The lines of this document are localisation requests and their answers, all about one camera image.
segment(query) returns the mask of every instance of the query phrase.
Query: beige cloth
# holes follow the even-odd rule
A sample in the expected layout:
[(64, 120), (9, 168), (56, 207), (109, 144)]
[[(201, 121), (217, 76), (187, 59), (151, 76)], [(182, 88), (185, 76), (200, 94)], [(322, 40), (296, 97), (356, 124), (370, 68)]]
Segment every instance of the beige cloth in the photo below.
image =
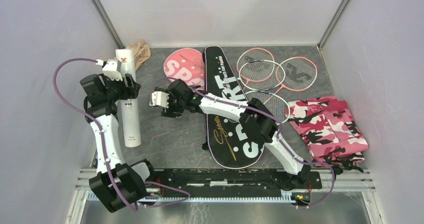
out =
[(131, 44), (125, 49), (134, 50), (134, 64), (135, 70), (137, 71), (141, 65), (150, 58), (150, 46), (147, 45), (143, 40), (139, 40), (138, 43)]

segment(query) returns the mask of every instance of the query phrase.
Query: pink badminton racket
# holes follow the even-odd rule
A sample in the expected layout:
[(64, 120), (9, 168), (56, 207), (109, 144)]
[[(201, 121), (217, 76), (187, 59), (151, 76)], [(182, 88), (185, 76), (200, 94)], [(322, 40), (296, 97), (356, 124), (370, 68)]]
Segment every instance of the pink badminton racket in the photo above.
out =
[(253, 61), (261, 61), (261, 60), (269, 60), (269, 61), (275, 61), (273, 54), (264, 48), (260, 47), (254, 47), (250, 48), (249, 50), (245, 51), (237, 60), (237, 72), (240, 72), (240, 68), (246, 64)]
[[(280, 65), (285, 70), (285, 78), (280, 88), (274, 92), (275, 94), (283, 88), (294, 92), (304, 91), (310, 88), (317, 79), (317, 65), (306, 57), (295, 56), (283, 61)], [(276, 70), (276, 79), (280, 80), (278, 71), (280, 70)], [(263, 104), (266, 105), (269, 100), (271, 100), (271, 98), (266, 100)]]

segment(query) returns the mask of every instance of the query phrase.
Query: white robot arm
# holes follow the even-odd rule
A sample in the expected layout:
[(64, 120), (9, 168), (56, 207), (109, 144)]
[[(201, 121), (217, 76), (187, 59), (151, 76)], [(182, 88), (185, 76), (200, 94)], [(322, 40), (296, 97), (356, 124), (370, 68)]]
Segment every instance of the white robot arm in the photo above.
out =
[(130, 203), (148, 196), (145, 181), (154, 176), (155, 171), (147, 160), (131, 166), (125, 163), (118, 138), (116, 102), (136, 99), (141, 86), (134, 81), (131, 74), (121, 75), (121, 63), (118, 60), (97, 60), (97, 64), (103, 67), (103, 74), (92, 74), (79, 82), (87, 94), (83, 104), (85, 112), (101, 125), (99, 130), (97, 123), (86, 118), (94, 132), (98, 159), (97, 175), (89, 179), (89, 186), (107, 210), (113, 213), (126, 205), (111, 187), (112, 181), (106, 163), (109, 163), (112, 180), (118, 183), (121, 194)]
[(277, 132), (277, 125), (274, 120), (254, 111), (246, 109), (252, 106), (260, 111), (271, 113), (259, 101), (234, 101), (217, 97), (210, 93), (204, 96), (193, 92), (182, 80), (172, 82), (165, 89), (157, 88), (152, 93), (153, 107), (163, 107), (162, 115), (166, 113), (169, 117), (175, 117), (174, 113), (182, 113), (184, 110), (209, 115), (218, 115), (241, 123), (247, 136), (255, 143), (264, 145), (280, 161), (284, 170), (292, 175), (304, 178), (309, 173), (311, 167), (304, 165), (304, 160), (298, 156), (293, 149)]

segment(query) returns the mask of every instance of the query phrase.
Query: pink camouflage pants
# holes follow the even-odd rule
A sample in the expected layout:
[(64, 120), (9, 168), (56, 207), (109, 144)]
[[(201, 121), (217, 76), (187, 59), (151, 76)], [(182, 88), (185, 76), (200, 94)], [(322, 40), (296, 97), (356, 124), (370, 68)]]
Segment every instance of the pink camouflage pants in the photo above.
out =
[(348, 104), (336, 96), (325, 96), (288, 103), (288, 121), (309, 149), (312, 161), (357, 169), (367, 141), (355, 124)]

